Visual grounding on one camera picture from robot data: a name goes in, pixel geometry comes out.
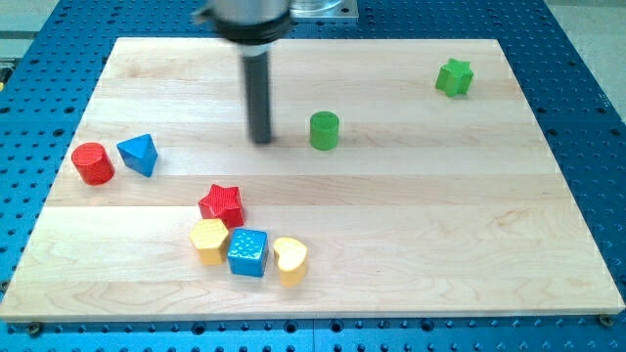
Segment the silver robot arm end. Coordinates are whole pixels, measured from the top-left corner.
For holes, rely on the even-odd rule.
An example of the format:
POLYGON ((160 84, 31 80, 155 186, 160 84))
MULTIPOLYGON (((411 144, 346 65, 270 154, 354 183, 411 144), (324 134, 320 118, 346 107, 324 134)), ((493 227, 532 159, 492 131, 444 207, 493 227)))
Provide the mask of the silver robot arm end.
POLYGON ((192 17, 195 23, 211 23, 244 57, 256 57, 289 31, 291 0, 207 0, 192 17))

